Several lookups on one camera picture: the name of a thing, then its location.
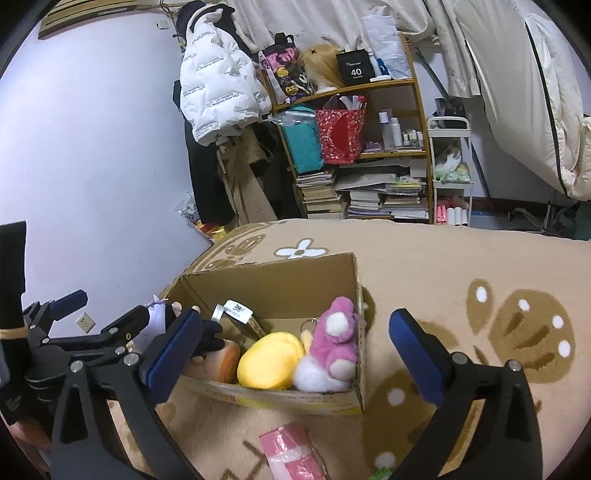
white rolling cart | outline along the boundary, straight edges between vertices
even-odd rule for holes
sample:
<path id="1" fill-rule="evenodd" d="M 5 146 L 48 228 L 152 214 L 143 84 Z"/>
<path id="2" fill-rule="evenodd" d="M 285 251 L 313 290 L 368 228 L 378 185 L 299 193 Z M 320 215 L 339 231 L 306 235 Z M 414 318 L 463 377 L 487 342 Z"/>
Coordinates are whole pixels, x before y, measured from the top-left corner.
<path id="1" fill-rule="evenodd" d="M 435 125 L 439 125 L 440 120 L 456 120 L 466 123 L 466 128 L 435 128 Z M 440 195 L 439 190 L 455 190 L 456 196 L 462 197 L 468 201 L 468 225 L 470 225 L 470 217 L 472 216 L 472 192 L 474 190 L 474 182 L 470 180 L 470 183 L 450 183 L 437 181 L 435 178 L 435 153 L 433 150 L 433 139 L 434 138 L 458 138 L 460 140 L 460 150 L 462 152 L 462 160 L 468 164 L 470 168 L 474 165 L 472 161 L 472 131 L 470 130 L 470 122 L 466 118 L 459 116 L 432 116 L 427 121 L 427 133 L 429 135 L 429 145 L 431 152 L 431 171 L 433 172 L 433 190 L 434 190 L 434 219 L 437 218 L 437 199 Z"/>

purple plush toy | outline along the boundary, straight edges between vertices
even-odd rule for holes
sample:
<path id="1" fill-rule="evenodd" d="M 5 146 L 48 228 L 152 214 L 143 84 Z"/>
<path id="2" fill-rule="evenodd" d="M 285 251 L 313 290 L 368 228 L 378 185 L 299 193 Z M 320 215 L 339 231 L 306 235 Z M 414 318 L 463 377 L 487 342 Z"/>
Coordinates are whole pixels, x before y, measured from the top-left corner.
<path id="1" fill-rule="evenodd" d="M 295 368 L 293 383 L 304 392 L 344 391 L 355 379 L 357 314 L 353 302 L 338 297 L 322 314 L 310 347 Z"/>

white curtain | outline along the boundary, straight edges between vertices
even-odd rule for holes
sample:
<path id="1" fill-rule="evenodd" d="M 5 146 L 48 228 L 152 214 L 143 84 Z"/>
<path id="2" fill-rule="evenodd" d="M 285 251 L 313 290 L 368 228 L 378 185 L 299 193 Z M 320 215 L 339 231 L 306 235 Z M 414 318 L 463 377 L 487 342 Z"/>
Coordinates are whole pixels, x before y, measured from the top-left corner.
<path id="1" fill-rule="evenodd" d="M 361 45 L 361 18 L 392 15 L 413 41 L 434 33 L 422 0 L 228 0 L 235 21 L 259 50 L 274 43 L 275 33 L 295 37 L 299 48 L 332 43 L 341 48 Z"/>
<path id="2" fill-rule="evenodd" d="M 447 72 L 447 92 L 463 98 L 480 95 L 472 56 L 466 46 L 453 5 L 457 0 L 425 0 L 431 13 Z"/>

pink package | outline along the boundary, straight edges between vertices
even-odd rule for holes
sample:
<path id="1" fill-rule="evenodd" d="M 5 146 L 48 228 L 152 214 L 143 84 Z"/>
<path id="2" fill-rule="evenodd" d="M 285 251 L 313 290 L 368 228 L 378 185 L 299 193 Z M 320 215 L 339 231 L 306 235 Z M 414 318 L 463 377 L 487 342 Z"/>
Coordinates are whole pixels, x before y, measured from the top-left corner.
<path id="1" fill-rule="evenodd" d="M 275 480 L 326 480 L 300 423 L 289 423 L 260 435 Z"/>

screw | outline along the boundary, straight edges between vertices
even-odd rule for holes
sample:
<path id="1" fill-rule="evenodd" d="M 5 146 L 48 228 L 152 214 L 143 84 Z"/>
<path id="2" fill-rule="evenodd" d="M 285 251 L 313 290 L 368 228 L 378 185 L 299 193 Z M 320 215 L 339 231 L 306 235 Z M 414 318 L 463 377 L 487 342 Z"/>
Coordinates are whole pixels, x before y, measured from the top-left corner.
<path id="1" fill-rule="evenodd" d="M 511 370 L 513 370 L 514 372 L 518 372 L 519 370 L 521 370 L 521 364 L 517 360 L 509 360 L 507 364 L 509 365 L 509 368 L 511 368 Z"/>
<path id="2" fill-rule="evenodd" d="M 139 362 L 139 355 L 137 353 L 129 353 L 123 358 L 123 363 L 128 367 L 131 367 Z"/>
<path id="3" fill-rule="evenodd" d="M 80 360 L 76 360 L 70 365 L 70 370 L 72 370 L 74 373 L 78 373 L 83 367 L 84 364 Z"/>
<path id="4" fill-rule="evenodd" d="M 468 363 L 468 357 L 464 355 L 462 352 L 452 353 L 452 360 L 455 364 L 458 365 L 466 365 L 466 363 Z"/>

